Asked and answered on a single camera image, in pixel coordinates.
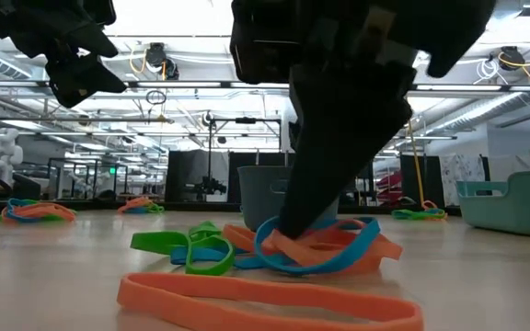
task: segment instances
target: plastic basket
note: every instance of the plastic basket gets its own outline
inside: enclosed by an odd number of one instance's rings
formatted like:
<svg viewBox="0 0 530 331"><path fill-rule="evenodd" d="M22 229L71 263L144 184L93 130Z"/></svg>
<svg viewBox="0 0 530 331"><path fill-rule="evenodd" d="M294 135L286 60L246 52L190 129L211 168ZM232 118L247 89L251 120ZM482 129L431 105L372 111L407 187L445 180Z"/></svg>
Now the plastic basket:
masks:
<svg viewBox="0 0 530 331"><path fill-rule="evenodd" d="M491 196L479 196L492 191ZM466 223L484 229L530 235L530 171L512 174L506 182L457 182Z"/></svg>
<svg viewBox="0 0 530 331"><path fill-rule="evenodd" d="M280 213L291 168L285 166L241 166L238 168L240 197L245 225L256 231L265 221ZM316 222L336 219L336 199Z"/></svg>

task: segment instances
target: black curtain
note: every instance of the black curtain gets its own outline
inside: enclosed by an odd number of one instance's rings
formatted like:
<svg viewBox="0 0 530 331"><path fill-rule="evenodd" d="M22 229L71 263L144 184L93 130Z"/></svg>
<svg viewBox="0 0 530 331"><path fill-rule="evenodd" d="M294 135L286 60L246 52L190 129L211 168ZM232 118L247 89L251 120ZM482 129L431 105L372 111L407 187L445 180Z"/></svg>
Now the black curtain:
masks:
<svg viewBox="0 0 530 331"><path fill-rule="evenodd" d="M419 156L419 163L421 166L424 199L434 202L439 207L444 207L445 201L439 156ZM414 156L400 156L400 170L402 171L402 194L421 203Z"/></svg>

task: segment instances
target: light wooden floor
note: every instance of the light wooden floor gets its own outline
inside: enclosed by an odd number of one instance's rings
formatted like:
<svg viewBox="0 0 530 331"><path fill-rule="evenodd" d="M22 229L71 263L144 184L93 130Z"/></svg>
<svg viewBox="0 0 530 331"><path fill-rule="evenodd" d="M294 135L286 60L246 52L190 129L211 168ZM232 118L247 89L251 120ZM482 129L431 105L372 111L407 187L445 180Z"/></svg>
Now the light wooden floor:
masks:
<svg viewBox="0 0 530 331"><path fill-rule="evenodd" d="M205 220L241 222L233 213L118 216L98 211L78 217L75 226L0 227L0 330L180 330L121 312L115 303L124 273L173 269L159 255L129 249L132 234L184 231ZM385 235L404 246L401 261L384 262L382 275L311 281L418 302L428 331L530 330L529 237L476 230L455 219L399 223L382 217L380 224ZM296 281L267 271L235 276ZM246 307L320 316L306 309Z"/></svg>

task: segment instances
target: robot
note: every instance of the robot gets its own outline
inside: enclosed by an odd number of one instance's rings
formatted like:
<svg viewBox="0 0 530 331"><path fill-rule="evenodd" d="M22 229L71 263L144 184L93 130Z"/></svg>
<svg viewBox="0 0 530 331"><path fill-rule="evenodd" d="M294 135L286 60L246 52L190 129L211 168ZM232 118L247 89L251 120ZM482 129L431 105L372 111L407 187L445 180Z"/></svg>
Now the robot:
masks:
<svg viewBox="0 0 530 331"><path fill-rule="evenodd" d="M14 166L24 161L24 151L16 145L16 129L0 129L0 179L12 186Z"/></svg>
<svg viewBox="0 0 530 331"><path fill-rule="evenodd" d="M93 197L96 196L96 192L103 191L102 188L104 183L111 178L111 175L109 172L102 173L98 175L98 178L96 179L96 186L95 189L91 185L91 182L93 181L91 178L89 179L89 182L86 182L83 178L79 177L74 171L69 172L69 177L75 181L75 184L81 188L83 188L88 193L93 193Z"/></svg>
<svg viewBox="0 0 530 331"><path fill-rule="evenodd" d="M298 115L294 167L278 229L299 237L409 120L418 51L445 76L484 32L495 0L233 0L230 51L249 84L289 83ZM111 1L0 1L0 38L44 53L52 92L71 107L125 85L98 56ZM78 48L90 51L79 58Z"/></svg>

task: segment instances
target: rubber band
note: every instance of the rubber band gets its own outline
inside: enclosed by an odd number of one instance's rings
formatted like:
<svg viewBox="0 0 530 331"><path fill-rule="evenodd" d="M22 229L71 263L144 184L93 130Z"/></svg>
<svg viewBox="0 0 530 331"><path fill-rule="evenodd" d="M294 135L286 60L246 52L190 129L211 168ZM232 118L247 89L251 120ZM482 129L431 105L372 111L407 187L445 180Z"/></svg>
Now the rubber band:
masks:
<svg viewBox="0 0 530 331"><path fill-rule="evenodd" d="M10 199L0 213L0 222L6 224L73 222L75 215L76 211L55 203Z"/></svg>
<svg viewBox="0 0 530 331"><path fill-rule="evenodd" d="M263 240L263 237L269 237L275 219L266 224L257 234L234 225L226 225L221 232L211 223L191 228L187 234L135 234L131 248L169 255L172 264L185 265L188 273L204 275L226 273L227 269L221 264L228 269L233 266L240 269L273 268L294 275L339 271L365 273L377 270L382 258L399 259L402 253L399 245L379 234L379 225L373 218L328 223L324 229L310 230L295 243L287 238L284 240L280 234L277 239ZM358 234L343 231L346 224L362 230ZM193 266L198 261L216 264L213 269L198 271Z"/></svg>
<svg viewBox="0 0 530 331"><path fill-rule="evenodd" d="M372 320L350 324L257 314L196 298L319 307ZM124 309L194 331L422 331L421 308L413 302L311 285L167 273L126 275L118 304Z"/></svg>
<svg viewBox="0 0 530 331"><path fill-rule="evenodd" d="M130 247L157 254L175 255L178 264L182 264L182 259L185 261L185 272L189 274L219 276L225 274L235 262L235 249L220 234L221 231L215 225L205 222L198 227L191 228L188 234L178 232L134 234ZM194 262L206 260L201 251L209 247L212 248L211 251L219 253L212 254L211 259L208 259L216 263L210 267L196 267Z"/></svg>
<svg viewBox="0 0 530 331"><path fill-rule="evenodd" d="M118 208L118 212L143 214L143 213L161 213L165 208L152 202L147 197L140 197L126 201L126 204Z"/></svg>
<svg viewBox="0 0 530 331"><path fill-rule="evenodd" d="M437 208L437 205L431 201L424 201L422 203L422 208L424 211L392 211L392 217L396 220L410 221L444 221L447 218L447 213L444 210Z"/></svg>

